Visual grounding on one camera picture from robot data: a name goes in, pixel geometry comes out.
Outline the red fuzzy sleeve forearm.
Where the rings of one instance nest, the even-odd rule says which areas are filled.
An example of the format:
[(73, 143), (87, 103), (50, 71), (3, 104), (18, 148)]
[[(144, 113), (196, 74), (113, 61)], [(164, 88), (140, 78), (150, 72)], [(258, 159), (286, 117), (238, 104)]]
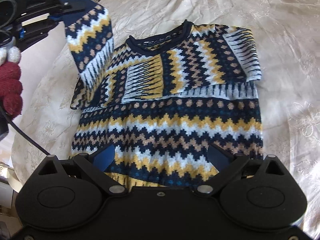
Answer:
[(21, 52), (16, 46), (1, 48), (1, 106), (12, 119), (21, 114), (23, 106), (20, 60)]

